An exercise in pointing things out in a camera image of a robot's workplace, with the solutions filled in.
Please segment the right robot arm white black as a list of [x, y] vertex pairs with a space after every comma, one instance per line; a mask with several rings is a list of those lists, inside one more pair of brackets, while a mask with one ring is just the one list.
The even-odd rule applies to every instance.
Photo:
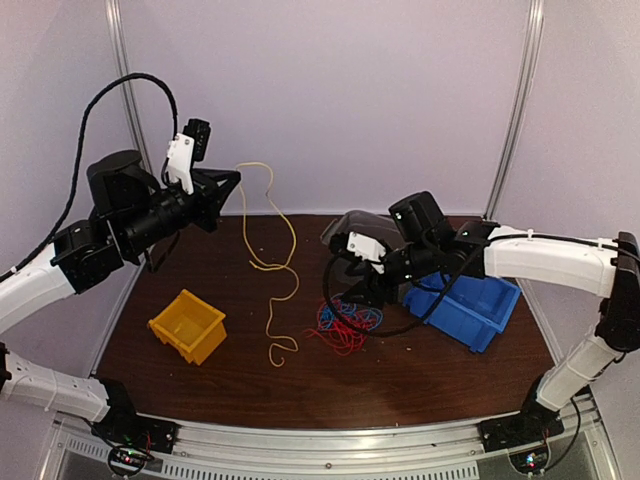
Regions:
[[322, 241], [336, 262], [347, 263], [346, 275], [357, 278], [343, 295], [348, 303], [382, 308], [399, 300], [400, 288], [421, 288], [424, 278], [440, 274], [443, 285], [413, 323], [396, 329], [401, 335], [429, 320], [462, 277], [513, 278], [571, 287], [601, 298], [600, 319], [577, 347], [533, 384], [512, 430], [530, 442], [545, 431], [572, 397], [612, 363], [639, 348], [639, 246], [629, 232], [613, 239], [588, 240], [518, 230], [488, 220], [454, 228], [428, 191], [392, 205], [390, 219], [404, 244], [392, 248], [376, 238], [380, 216], [352, 229], [349, 218], [333, 221]]

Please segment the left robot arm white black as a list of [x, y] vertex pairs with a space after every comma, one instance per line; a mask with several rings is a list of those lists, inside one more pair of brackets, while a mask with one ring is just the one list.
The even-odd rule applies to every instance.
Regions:
[[[191, 185], [166, 187], [140, 166], [136, 150], [111, 154], [89, 166], [90, 216], [55, 233], [36, 256], [1, 278], [1, 329], [7, 331], [59, 300], [80, 295], [126, 263], [139, 264], [157, 242], [194, 224], [217, 228], [226, 200], [241, 181], [236, 170], [195, 168]], [[1, 398], [102, 423], [123, 444], [144, 433], [125, 387], [80, 378], [1, 350]]]

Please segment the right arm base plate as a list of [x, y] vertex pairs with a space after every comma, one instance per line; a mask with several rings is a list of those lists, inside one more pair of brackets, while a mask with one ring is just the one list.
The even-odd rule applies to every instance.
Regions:
[[484, 451], [494, 452], [544, 442], [562, 434], [565, 428], [557, 415], [519, 412], [481, 421], [478, 430]]

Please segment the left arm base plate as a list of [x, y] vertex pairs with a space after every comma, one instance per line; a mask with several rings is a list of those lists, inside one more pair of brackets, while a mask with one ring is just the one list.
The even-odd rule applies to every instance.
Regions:
[[175, 422], [111, 409], [99, 422], [93, 422], [96, 436], [141, 450], [171, 454], [178, 425]]

